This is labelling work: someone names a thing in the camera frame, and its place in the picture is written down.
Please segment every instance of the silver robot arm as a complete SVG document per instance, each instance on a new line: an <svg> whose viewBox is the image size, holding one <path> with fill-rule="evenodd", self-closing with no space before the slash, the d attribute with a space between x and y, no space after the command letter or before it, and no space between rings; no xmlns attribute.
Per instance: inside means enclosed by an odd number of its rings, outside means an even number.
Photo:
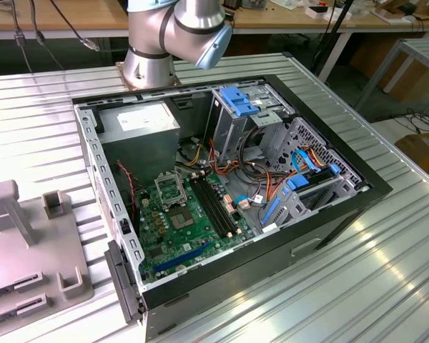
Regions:
<svg viewBox="0 0 429 343"><path fill-rule="evenodd" d="M175 83L172 55L210 69L232 35L219 0L129 0L124 78L139 89Z"/></svg>

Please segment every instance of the power cord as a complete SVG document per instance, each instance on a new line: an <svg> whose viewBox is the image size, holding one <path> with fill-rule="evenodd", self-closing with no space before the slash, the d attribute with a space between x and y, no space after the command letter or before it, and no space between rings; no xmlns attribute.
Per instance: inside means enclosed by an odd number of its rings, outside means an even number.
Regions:
<svg viewBox="0 0 429 343"><path fill-rule="evenodd" d="M17 20L16 4L14 3L14 0L11 0L11 13L14 22L14 39L16 40L17 46L21 48L22 55L24 56L24 61L26 62L29 73L32 74L33 71L31 70L29 60L27 59L26 50L24 48L26 45L26 37L24 36L24 32L22 32L21 27L19 27L19 22Z"/></svg>
<svg viewBox="0 0 429 343"><path fill-rule="evenodd" d="M83 38L78 33L78 31L73 27L72 23L65 17L65 15L62 13L60 8L56 5L54 0L49 0L52 4L52 6L56 9L57 13L59 13L60 17L65 21L65 23L69 26L69 28L73 31L74 35L78 38L79 42L83 44L86 48L97 51L97 52L121 52L121 51L127 51L127 49L107 49L103 50L100 49L100 47L91 39Z"/></svg>
<svg viewBox="0 0 429 343"><path fill-rule="evenodd" d="M43 33L38 30L38 24L36 23L36 9L35 9L35 1L29 0L30 2L30 17L31 17L31 23L34 26L35 31L35 38L36 41L46 49L48 54L51 56L52 60L59 66L61 70L64 70L64 67L57 61L56 57L52 54L51 49L46 45L46 38L44 37Z"/></svg>
<svg viewBox="0 0 429 343"><path fill-rule="evenodd" d="M407 113L405 114L399 114L396 116L391 116L391 119L394 119L395 122L397 122L399 125L405 127L406 129L409 129L411 132L414 132L416 134L422 134L423 132L429 132L429 127L421 127L418 126L413 120L418 120L425 125L429 126L429 115L427 114L417 114L413 109L407 109ZM398 119L406 119L407 122L413 126L413 128L410 128L407 124L401 123Z"/></svg>
<svg viewBox="0 0 429 343"><path fill-rule="evenodd" d="M327 23L326 26L326 31L324 32L324 34L322 35L322 38L320 40L320 43L317 45L316 50L315 50L315 54L313 55L312 58L312 65L315 63L316 57L318 54L320 54L320 49L321 49L321 44L322 41L324 41L324 38L326 37L327 32L329 31L330 28L330 23L332 22L332 18L334 17L334 12L335 12L335 2L334 2L334 6L332 6L332 13L330 14L330 18L329 18L329 22Z"/></svg>

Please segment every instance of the aluminum table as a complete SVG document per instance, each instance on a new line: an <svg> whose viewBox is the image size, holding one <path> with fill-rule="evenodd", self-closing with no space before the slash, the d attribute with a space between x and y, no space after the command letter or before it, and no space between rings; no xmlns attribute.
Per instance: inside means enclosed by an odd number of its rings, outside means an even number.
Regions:
<svg viewBox="0 0 429 343"><path fill-rule="evenodd" d="M429 177L295 59L238 56L215 69L176 63L183 83L276 74L394 188L335 242L160 336L157 342L429 342ZM95 294L0 342L140 342L124 323L107 230L87 176L70 97L125 90L114 67L0 76L0 180L22 199L60 189Z"/></svg>
<svg viewBox="0 0 429 343"><path fill-rule="evenodd" d="M429 39L399 39L378 67L377 71L373 74L370 81L364 87L363 92L355 105L356 111L360 111L362 109L378 82L380 82L381 78L386 74L389 66L395 61L395 58L400 52L405 52L408 55L407 60L410 62L408 66L410 66L413 60L416 60L429 68ZM403 68L407 63L408 62L404 62L400 68ZM428 106L424 109L424 112L427 111L429 111L429 102Z"/></svg>

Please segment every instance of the metal bracket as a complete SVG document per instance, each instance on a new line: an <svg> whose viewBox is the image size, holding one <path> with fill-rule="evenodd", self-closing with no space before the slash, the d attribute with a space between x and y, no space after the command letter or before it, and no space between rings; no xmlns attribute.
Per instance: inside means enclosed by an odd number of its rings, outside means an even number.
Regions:
<svg viewBox="0 0 429 343"><path fill-rule="evenodd" d="M129 262L123 258L115 241L108 242L105 259L126 323L141 320L143 312L140 311L139 298L133 287L135 283L133 280L131 281L126 270L129 267Z"/></svg>

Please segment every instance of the red wire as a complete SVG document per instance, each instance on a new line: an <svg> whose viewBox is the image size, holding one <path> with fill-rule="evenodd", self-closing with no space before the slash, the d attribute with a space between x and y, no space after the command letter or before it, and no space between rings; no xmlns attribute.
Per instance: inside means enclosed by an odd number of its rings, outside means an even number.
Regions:
<svg viewBox="0 0 429 343"><path fill-rule="evenodd" d="M135 190L134 190L134 184L132 183L132 177L130 176L129 171L126 169L125 166L123 166L119 162L117 162L116 164L119 168L121 168L124 171L124 173L126 173L127 178L129 179L130 192L132 193L132 220L133 220L135 215Z"/></svg>

